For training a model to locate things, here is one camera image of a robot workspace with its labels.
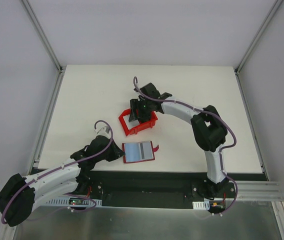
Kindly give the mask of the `red plastic bin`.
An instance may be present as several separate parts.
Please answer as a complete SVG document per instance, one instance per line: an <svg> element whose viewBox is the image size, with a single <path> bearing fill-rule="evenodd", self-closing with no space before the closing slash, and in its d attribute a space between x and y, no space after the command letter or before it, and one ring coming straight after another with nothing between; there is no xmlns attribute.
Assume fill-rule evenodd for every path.
<svg viewBox="0 0 284 240"><path fill-rule="evenodd" d="M144 123L140 123L138 120L133 121L133 123L130 123L129 122L130 111L131 111L130 109L126 109L118 117L118 120L122 126L122 129L126 137L129 135L137 135L139 132L146 129L152 129L156 125L158 117L154 111L151 112L150 120Z"/></svg>

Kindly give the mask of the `red leather card holder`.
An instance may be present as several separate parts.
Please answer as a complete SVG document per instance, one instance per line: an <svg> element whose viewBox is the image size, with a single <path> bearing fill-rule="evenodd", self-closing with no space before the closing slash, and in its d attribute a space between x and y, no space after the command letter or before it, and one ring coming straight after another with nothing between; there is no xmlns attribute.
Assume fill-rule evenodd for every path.
<svg viewBox="0 0 284 240"><path fill-rule="evenodd" d="M154 146L152 141L126 142L122 144L122 150L124 164L149 162L155 160L159 145Z"/></svg>

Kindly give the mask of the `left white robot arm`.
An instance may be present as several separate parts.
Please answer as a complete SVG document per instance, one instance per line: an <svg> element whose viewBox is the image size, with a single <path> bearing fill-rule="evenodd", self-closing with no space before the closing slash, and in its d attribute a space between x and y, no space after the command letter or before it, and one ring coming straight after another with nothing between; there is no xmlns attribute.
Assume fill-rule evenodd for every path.
<svg viewBox="0 0 284 240"><path fill-rule="evenodd" d="M125 153L113 139L98 135L58 166L22 176L12 175L0 191L1 222L15 227L46 201L59 195L87 191L88 173L101 161L112 162Z"/></svg>

